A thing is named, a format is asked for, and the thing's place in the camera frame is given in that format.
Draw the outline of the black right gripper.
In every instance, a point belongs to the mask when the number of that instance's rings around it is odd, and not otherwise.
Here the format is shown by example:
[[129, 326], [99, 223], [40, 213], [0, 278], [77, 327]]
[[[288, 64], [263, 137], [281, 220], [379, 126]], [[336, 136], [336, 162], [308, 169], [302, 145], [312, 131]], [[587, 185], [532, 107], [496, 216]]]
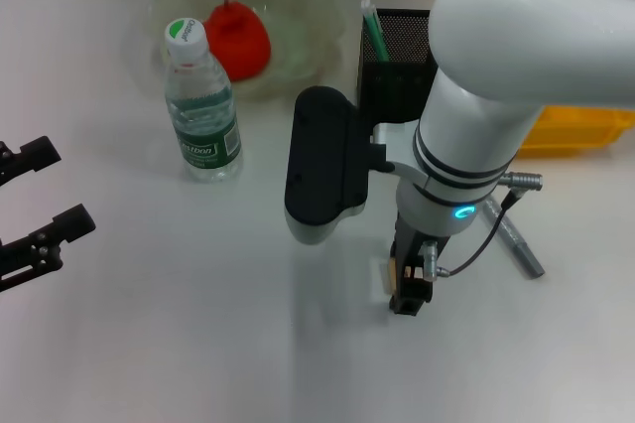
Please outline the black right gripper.
[[394, 235], [396, 290], [389, 301], [389, 309], [396, 315], [416, 316], [424, 304], [433, 298], [433, 265], [426, 263], [429, 248], [435, 248], [437, 264], [446, 246], [445, 236], [422, 233], [397, 214]]

